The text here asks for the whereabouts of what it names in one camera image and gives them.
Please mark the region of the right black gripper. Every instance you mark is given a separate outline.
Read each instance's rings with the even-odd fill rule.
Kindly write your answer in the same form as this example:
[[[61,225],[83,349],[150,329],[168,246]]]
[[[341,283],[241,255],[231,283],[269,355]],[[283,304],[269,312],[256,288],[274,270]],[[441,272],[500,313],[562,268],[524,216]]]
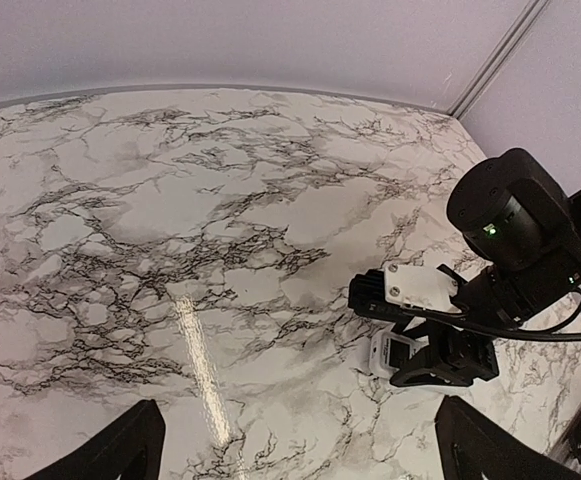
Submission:
[[[469,387],[475,379],[490,381],[499,376],[494,344],[489,337],[451,327],[435,327],[428,332],[428,321],[415,317],[402,335],[419,340],[428,336],[424,347],[394,373],[394,387]]]

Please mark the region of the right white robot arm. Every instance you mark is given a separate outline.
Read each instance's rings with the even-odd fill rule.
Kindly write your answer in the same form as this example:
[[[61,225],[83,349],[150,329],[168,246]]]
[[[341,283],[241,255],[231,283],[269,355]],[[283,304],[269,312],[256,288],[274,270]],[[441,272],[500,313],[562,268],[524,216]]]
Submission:
[[[453,189],[446,214],[488,266],[469,281],[446,267],[385,266],[385,299],[421,318],[412,335],[428,340],[401,353],[393,386],[490,380],[498,373],[495,339],[581,341],[560,328],[525,329],[564,296],[581,294],[581,190],[565,194],[535,158],[515,148],[472,167]]]

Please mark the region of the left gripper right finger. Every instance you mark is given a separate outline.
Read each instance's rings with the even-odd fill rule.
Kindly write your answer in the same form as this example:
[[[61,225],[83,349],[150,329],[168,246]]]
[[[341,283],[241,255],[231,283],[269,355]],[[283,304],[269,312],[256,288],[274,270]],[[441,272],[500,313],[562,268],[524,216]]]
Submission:
[[[527,447],[459,397],[442,400],[435,430],[446,479],[581,479],[581,474]]]

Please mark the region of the white remote control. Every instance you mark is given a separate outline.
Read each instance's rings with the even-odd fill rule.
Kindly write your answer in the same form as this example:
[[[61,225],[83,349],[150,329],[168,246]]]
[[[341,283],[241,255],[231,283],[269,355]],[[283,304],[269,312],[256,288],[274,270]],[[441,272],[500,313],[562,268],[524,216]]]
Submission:
[[[391,330],[379,331],[370,341],[369,371],[379,378],[389,380],[426,346],[423,341],[393,333]]]

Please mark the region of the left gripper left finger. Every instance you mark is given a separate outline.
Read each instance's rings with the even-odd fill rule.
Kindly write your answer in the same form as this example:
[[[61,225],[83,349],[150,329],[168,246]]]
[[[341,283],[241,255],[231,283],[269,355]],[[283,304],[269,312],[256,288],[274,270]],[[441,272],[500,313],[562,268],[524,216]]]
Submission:
[[[29,480],[157,480],[166,424],[154,400],[141,400],[85,444]]]

